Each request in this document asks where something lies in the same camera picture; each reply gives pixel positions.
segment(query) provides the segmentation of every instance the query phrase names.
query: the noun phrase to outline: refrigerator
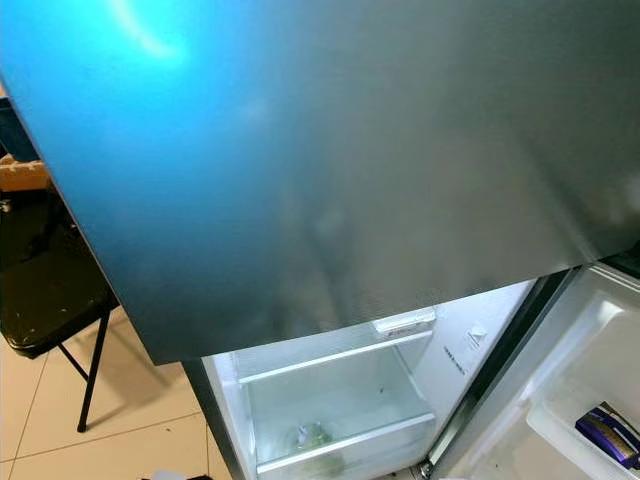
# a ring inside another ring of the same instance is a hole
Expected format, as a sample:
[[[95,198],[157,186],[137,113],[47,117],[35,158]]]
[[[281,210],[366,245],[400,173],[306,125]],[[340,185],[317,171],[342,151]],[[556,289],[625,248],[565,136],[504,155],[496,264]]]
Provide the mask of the refrigerator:
[[[205,377],[193,384],[234,478],[633,479],[574,424],[602,401],[640,421],[639,265],[587,265],[185,368]]]
[[[233,478],[633,478],[573,422],[640,422],[639,20],[7,0],[0,76]]]

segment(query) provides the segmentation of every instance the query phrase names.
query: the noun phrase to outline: refrigerator hinge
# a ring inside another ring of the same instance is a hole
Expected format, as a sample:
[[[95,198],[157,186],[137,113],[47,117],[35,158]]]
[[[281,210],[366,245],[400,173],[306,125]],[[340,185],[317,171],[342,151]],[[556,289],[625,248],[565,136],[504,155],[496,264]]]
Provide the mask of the refrigerator hinge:
[[[431,478],[431,474],[433,473],[433,463],[428,458],[416,465],[418,468],[418,473],[420,474],[420,478],[424,480],[429,480]]]

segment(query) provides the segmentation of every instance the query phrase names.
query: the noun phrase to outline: chair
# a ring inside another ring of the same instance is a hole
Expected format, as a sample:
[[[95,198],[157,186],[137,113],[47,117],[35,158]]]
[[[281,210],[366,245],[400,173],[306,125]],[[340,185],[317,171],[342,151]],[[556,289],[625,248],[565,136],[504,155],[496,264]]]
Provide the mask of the chair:
[[[2,273],[0,330],[18,354],[36,358],[58,347],[87,382],[78,432],[87,416],[109,314],[118,306],[100,268],[76,232]],[[99,319],[89,373],[63,342]]]

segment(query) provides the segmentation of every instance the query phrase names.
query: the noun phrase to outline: purple package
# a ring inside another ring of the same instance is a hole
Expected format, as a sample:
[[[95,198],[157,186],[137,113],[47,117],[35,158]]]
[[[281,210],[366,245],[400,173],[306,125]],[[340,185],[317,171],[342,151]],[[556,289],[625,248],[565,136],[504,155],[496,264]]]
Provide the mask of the purple package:
[[[640,468],[640,433],[607,402],[576,421],[576,429],[625,468]]]

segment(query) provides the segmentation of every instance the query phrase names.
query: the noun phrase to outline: tile floor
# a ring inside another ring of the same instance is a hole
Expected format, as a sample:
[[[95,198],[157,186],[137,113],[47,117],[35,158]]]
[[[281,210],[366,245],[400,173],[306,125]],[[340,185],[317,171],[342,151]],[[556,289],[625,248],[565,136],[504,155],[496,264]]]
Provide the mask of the tile floor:
[[[87,370],[96,331],[65,342]],[[4,339],[0,348],[0,480],[138,480],[160,469],[230,479],[182,367],[153,367],[122,309],[111,315],[83,434],[85,383],[62,352],[29,360]]]

